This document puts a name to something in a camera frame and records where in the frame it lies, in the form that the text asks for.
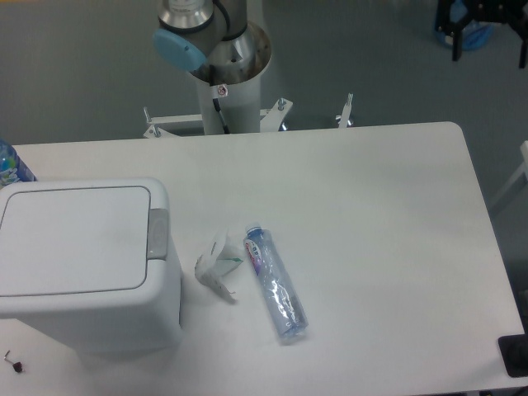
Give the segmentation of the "silver robot arm blue cap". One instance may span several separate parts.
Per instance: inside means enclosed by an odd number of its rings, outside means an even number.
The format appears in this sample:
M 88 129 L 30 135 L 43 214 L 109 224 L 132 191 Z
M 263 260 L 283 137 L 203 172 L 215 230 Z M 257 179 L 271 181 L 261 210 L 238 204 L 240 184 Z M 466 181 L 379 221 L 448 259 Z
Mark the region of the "silver robot arm blue cap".
M 153 47 L 172 66 L 212 85 L 248 80 L 257 44 L 245 1 L 161 1 Z

